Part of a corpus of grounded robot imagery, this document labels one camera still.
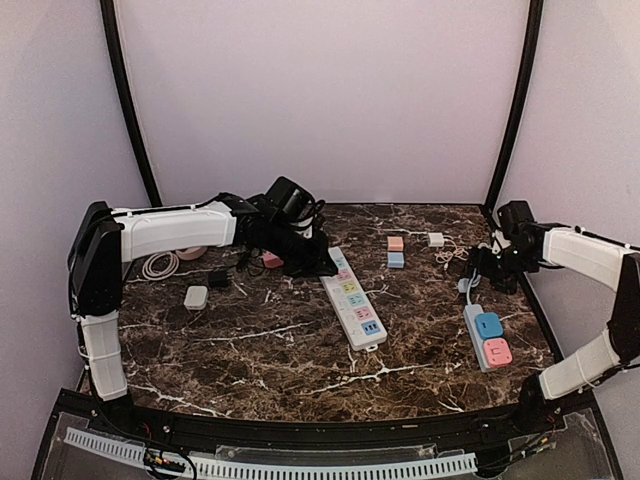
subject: black frame pole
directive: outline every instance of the black frame pole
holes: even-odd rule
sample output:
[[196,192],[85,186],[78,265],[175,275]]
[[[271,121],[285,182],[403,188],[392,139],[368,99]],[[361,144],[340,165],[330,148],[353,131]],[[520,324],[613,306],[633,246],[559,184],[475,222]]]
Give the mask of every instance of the black frame pole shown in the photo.
[[502,146],[500,147],[500,153],[498,155],[496,168],[493,172],[493,178],[491,179],[491,185],[489,186],[489,192],[482,206],[485,215],[491,215],[496,207],[500,190],[507,175],[507,168],[509,167],[509,161],[513,153],[513,146],[516,143],[516,136],[518,135],[518,128],[520,127],[520,120],[522,119],[522,112],[527,99],[527,91],[529,90],[533,60],[536,56],[543,3],[543,0],[531,0],[529,4],[527,30],[524,36],[520,69],[518,71],[516,89],[513,93],[513,101],[511,102],[511,110],[509,111],[509,119],[507,120],[507,128],[505,129],[504,138],[502,139]]
[[129,88],[129,79],[127,78],[127,70],[122,55],[122,45],[120,44],[120,35],[118,33],[118,21],[116,18],[116,10],[113,0],[100,0],[100,8],[102,10],[102,23],[104,24],[104,33],[107,39],[107,48],[109,49],[109,58],[111,59],[111,69],[113,70],[113,78],[116,82],[118,97],[120,98],[120,107],[124,115],[124,121],[129,132],[129,140],[133,147],[133,154],[138,163],[138,170],[142,176],[144,188],[147,191],[147,197],[152,207],[161,207],[162,200],[158,185],[153,177],[149,157],[142,140],[142,132],[138,124],[136,109],[133,105],[131,97],[131,89]]

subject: white cable tray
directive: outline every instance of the white cable tray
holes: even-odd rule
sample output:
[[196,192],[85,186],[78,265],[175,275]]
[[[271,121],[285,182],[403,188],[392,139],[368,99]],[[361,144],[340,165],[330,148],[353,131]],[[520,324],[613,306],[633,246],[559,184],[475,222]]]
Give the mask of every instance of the white cable tray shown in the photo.
[[[67,429],[64,441],[115,462],[145,468],[142,462],[145,447],[140,442],[114,440],[71,427]],[[183,465],[185,463],[176,454],[165,452],[164,457]],[[478,470],[475,453],[414,462],[330,467],[238,463],[194,455],[190,458],[196,466],[198,478],[203,480],[429,480],[474,473]],[[182,477],[192,477],[189,466]]]

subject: white wall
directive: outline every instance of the white wall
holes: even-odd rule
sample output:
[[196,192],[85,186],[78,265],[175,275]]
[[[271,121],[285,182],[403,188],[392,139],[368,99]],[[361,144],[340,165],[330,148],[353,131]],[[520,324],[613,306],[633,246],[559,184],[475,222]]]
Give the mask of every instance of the white wall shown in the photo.
[[0,5],[0,478],[29,478],[80,373],[66,256],[90,202],[144,206],[99,2]]
[[[527,199],[540,221],[640,244],[640,4],[545,3],[538,53],[499,203]],[[566,355],[610,318],[614,294],[568,271],[531,281]],[[626,478],[640,478],[640,375],[597,390]]]
[[163,200],[483,202],[528,3],[118,2]]

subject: yellow outlet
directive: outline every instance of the yellow outlet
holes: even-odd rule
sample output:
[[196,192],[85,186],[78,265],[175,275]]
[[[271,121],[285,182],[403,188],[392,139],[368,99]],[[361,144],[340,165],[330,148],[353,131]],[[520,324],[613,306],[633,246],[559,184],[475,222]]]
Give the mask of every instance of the yellow outlet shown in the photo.
[[353,293],[358,290],[358,286],[354,282],[347,282],[342,285],[342,290],[344,293]]

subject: small white block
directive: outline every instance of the small white block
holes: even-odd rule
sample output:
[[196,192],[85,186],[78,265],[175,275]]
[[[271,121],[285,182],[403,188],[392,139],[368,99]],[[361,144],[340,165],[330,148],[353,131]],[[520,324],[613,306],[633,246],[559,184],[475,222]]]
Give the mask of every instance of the small white block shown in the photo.
[[207,287],[189,287],[187,296],[184,299],[184,306],[187,310],[202,310],[207,306],[209,290]]
[[430,247],[444,247],[444,235],[441,233],[428,233]]

